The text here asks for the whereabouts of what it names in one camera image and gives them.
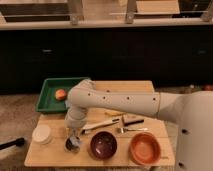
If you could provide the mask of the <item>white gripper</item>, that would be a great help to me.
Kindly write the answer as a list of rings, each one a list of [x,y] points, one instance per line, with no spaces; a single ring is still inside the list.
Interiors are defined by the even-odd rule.
[[[87,110],[84,108],[72,106],[68,109],[65,116],[66,126],[71,128],[68,139],[70,141],[79,141],[77,128],[82,128],[86,124]]]

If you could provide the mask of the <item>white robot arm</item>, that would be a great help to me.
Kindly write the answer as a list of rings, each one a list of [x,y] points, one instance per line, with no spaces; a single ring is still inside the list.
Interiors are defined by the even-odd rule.
[[[175,171],[213,171],[213,91],[190,94],[107,92],[84,79],[68,92],[65,122],[72,129],[86,124],[89,108],[143,115],[178,125]]]

